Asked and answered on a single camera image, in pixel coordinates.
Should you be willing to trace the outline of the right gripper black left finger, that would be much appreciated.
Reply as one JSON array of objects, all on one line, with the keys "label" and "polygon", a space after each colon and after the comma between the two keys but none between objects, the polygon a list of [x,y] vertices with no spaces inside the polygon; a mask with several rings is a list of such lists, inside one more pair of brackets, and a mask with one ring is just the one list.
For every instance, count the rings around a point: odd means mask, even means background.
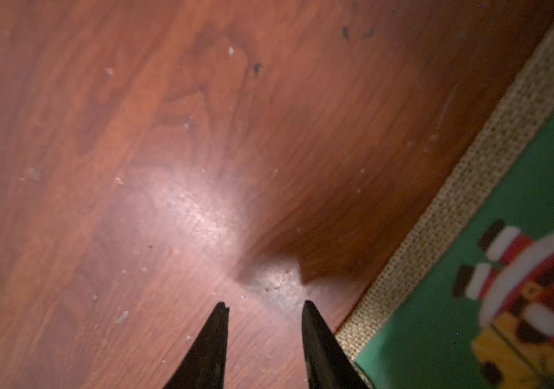
[{"label": "right gripper black left finger", "polygon": [[229,308],[219,302],[165,389],[221,389],[228,348]]}]

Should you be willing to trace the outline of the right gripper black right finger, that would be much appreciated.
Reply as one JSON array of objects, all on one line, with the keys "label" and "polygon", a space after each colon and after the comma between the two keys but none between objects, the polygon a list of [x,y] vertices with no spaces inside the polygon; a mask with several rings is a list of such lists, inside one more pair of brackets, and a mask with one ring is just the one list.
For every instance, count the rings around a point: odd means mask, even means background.
[{"label": "right gripper black right finger", "polygon": [[302,309],[301,331],[309,388],[369,387],[310,300],[305,301]]}]

